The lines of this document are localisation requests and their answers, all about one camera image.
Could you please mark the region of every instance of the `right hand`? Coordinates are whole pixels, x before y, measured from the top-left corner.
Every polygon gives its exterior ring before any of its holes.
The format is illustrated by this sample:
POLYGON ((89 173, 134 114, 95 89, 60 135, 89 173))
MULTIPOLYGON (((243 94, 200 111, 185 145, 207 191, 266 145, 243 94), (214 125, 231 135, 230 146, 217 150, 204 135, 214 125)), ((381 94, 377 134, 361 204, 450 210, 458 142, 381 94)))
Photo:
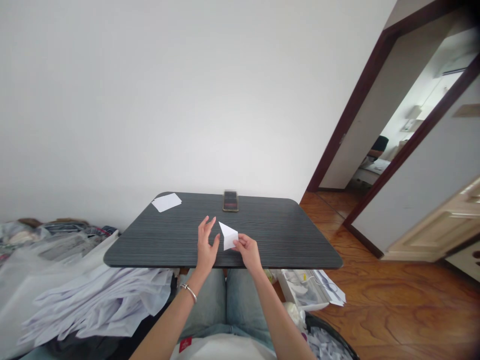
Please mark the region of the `right hand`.
POLYGON ((259 247, 255 240, 245 234, 238 234, 238 240, 233 240, 233 244, 235 247, 232 248, 232 250, 238 251, 241 254, 243 263, 250 274, 257 271, 263 272, 259 247))

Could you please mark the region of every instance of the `silver bracelet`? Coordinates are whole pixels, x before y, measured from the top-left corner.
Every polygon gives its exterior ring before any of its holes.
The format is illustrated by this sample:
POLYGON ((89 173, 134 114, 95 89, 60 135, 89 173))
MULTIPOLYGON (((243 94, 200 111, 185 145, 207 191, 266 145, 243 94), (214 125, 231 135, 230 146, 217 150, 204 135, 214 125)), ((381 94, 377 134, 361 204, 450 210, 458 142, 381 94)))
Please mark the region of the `silver bracelet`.
POLYGON ((190 292, 190 294, 193 296, 193 301, 196 304, 197 303, 197 295, 195 295, 195 293, 192 291, 190 286, 188 284, 180 284, 180 286, 184 289, 187 289, 190 292))

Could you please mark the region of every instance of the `smartphone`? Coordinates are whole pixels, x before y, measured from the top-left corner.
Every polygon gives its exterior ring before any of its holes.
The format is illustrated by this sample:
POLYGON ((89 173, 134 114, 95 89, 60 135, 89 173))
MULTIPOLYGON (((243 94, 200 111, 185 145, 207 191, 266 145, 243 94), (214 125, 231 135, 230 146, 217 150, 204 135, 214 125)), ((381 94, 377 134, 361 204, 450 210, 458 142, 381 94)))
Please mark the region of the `smartphone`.
POLYGON ((223 211, 239 210, 239 195, 235 190, 225 190, 223 192, 223 211))

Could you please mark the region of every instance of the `dark wooden door frame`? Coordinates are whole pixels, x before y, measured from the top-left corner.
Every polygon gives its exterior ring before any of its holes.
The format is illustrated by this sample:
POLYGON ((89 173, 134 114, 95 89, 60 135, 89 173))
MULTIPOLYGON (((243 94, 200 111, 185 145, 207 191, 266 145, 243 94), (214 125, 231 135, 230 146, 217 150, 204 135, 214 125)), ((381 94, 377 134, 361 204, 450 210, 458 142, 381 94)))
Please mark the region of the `dark wooden door frame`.
POLYGON ((425 24, 428 24, 429 22, 459 9, 465 3, 466 1, 462 0, 435 0, 382 31, 375 47, 373 48, 370 58, 353 89, 353 93, 343 110, 340 120, 333 131, 330 141, 323 152, 320 162, 313 173, 307 191, 318 191, 320 183, 332 164, 335 154, 340 148, 343 136, 348 132, 350 126, 354 122, 360 107, 364 103, 365 98, 372 88, 372 85, 392 51, 397 39, 425 24))
POLYGON ((417 146, 425 139, 429 132, 438 124, 450 107, 458 100, 470 84, 480 75, 480 54, 470 63, 458 80, 447 91, 445 96, 435 106, 431 113, 426 117, 425 121, 418 127, 417 131, 407 141, 405 146, 393 158, 391 164, 387 166, 385 171, 378 177, 371 189, 366 193, 363 199, 351 211, 343 222, 344 225, 350 225, 357 216, 367 207, 370 201, 379 193, 387 181, 399 169, 407 158, 414 152, 417 146))

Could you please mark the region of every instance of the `blue jeans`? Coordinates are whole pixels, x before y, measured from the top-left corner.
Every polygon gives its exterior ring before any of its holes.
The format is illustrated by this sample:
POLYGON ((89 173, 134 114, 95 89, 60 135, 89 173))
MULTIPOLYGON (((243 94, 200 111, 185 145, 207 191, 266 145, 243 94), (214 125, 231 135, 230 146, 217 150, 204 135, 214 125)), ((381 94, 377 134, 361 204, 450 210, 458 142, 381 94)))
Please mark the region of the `blue jeans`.
MULTIPOLYGON (((193 270, 190 269, 183 283, 188 283, 193 270)), ((252 338, 274 349, 254 280, 247 269, 229 269, 226 281, 222 269, 211 270, 197 295, 180 340, 215 334, 252 338)))

